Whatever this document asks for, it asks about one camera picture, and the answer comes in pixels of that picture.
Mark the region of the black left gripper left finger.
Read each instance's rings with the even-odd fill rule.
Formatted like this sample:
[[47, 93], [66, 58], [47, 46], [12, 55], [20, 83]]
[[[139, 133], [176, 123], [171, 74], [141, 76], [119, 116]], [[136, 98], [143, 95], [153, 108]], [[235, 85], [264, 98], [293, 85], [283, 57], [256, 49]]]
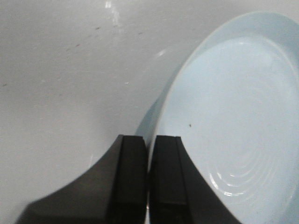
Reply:
[[148, 154], [141, 136], [119, 135], [80, 177], [30, 203], [19, 224], [142, 224]]

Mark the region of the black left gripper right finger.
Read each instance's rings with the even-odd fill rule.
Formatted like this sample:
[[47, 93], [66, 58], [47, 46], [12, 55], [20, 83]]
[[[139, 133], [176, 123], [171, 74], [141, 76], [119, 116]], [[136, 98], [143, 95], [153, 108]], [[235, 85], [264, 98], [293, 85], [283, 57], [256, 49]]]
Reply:
[[180, 137], [158, 135], [150, 168], [152, 224], [238, 224], [189, 157]]

